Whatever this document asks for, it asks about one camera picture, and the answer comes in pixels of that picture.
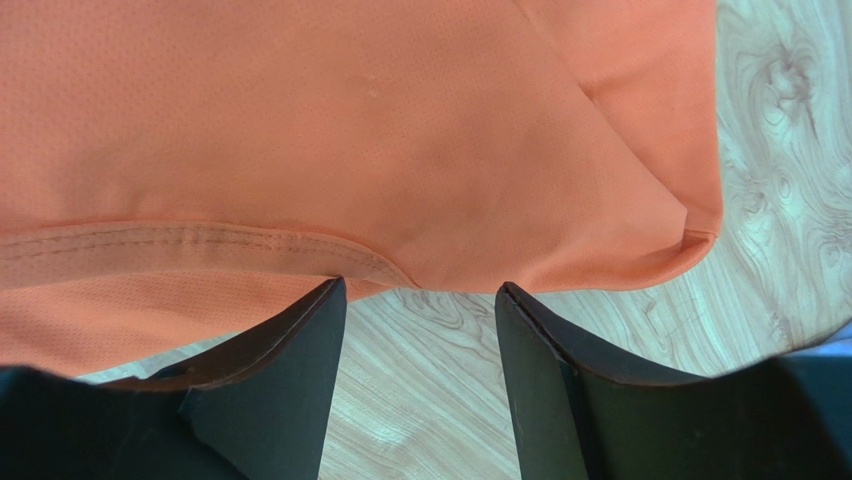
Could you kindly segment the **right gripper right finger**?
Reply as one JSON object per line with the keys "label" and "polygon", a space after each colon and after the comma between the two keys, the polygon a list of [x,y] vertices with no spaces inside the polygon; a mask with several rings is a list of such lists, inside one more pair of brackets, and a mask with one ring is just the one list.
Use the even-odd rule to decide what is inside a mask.
{"label": "right gripper right finger", "polygon": [[495,318],[515,444],[524,479],[607,479],[581,369],[673,385],[697,375],[624,350],[560,317],[512,282],[496,294]]}

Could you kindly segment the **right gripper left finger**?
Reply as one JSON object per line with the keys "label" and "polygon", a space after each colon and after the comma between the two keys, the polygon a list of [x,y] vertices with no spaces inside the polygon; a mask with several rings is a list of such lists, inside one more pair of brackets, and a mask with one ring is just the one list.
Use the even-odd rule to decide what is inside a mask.
{"label": "right gripper left finger", "polygon": [[152,427],[118,456],[118,479],[315,479],[346,321],[343,280],[146,379],[135,391]]}

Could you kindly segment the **orange t shirt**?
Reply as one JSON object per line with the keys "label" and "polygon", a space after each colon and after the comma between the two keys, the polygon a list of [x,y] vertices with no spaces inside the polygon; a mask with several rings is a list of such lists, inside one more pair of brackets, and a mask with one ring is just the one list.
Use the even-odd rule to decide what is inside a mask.
{"label": "orange t shirt", "polygon": [[1,361],[76,377],[328,278],[635,290],[723,218],[712,1],[5,1]]}

